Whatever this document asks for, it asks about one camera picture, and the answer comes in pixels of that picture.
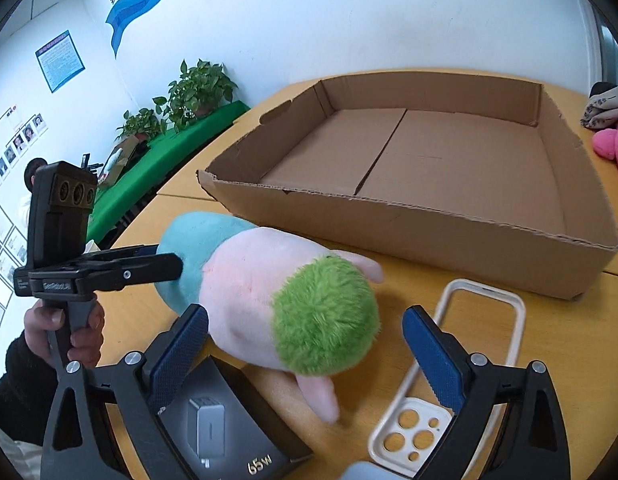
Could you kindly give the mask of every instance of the blue ribbon graphic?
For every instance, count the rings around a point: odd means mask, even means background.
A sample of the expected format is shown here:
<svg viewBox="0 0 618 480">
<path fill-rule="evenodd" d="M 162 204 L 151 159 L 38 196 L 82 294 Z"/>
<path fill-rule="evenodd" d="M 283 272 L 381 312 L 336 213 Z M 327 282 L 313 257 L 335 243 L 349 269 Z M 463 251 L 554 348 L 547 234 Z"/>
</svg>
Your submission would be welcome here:
<svg viewBox="0 0 618 480">
<path fill-rule="evenodd" d="M 113 27 L 113 36 L 111 37 L 111 47 L 116 57 L 118 57 L 118 48 L 122 41 L 122 34 L 128 25 L 133 21 L 149 12 L 153 7 L 160 3 L 161 0 L 118 0 L 112 7 L 106 23 Z"/>
</svg>

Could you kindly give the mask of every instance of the human hand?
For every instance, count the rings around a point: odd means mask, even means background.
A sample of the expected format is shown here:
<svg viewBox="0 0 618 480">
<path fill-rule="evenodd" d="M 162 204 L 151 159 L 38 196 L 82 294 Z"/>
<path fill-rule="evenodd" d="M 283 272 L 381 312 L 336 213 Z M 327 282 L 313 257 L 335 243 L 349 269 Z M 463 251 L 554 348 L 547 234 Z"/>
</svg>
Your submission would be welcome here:
<svg viewBox="0 0 618 480">
<path fill-rule="evenodd" d="M 25 313 L 25 340 L 29 349 L 51 367 L 54 366 L 46 332 L 60 329 L 64 325 L 64 312 L 42 306 L 42 300 Z M 79 328 L 71 334 L 68 352 L 70 361 L 79 361 L 87 368 L 95 368 L 100 361 L 100 348 L 104 339 L 102 329 L 105 325 L 105 311 L 96 303 L 89 314 L 89 326 Z"/>
</svg>

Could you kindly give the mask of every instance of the green tablecloth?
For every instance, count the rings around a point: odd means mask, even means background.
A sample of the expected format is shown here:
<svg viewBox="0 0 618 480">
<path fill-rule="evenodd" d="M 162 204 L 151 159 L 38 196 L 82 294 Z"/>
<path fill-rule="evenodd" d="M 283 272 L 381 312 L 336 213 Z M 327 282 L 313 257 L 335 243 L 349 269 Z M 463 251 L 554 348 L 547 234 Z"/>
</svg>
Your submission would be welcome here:
<svg viewBox="0 0 618 480">
<path fill-rule="evenodd" d="M 152 187 L 209 140 L 229 128 L 249 108 L 241 101 L 225 105 L 176 134 L 169 130 L 148 143 L 149 151 L 109 189 L 96 196 L 87 240 L 102 238 Z"/>
</svg>

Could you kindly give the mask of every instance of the green plant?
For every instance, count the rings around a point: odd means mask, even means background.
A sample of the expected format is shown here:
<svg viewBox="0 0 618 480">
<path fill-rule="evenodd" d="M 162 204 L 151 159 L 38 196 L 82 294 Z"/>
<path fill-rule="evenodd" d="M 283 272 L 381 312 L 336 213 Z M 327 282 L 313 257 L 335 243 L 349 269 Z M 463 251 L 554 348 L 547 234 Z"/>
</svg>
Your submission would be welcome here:
<svg viewBox="0 0 618 480">
<path fill-rule="evenodd" d="M 155 111 L 164 115 L 178 132 L 216 110 L 223 100 L 233 101 L 237 85 L 224 73 L 224 66 L 198 60 L 180 65 L 180 79 L 169 83 L 169 98 L 156 97 Z"/>
<path fill-rule="evenodd" d="M 153 110 L 141 108 L 136 115 L 124 112 L 124 126 L 116 128 L 122 132 L 116 139 L 125 139 L 136 134 L 146 134 L 150 139 L 162 134 L 167 129 L 167 121 L 156 117 Z"/>
</svg>

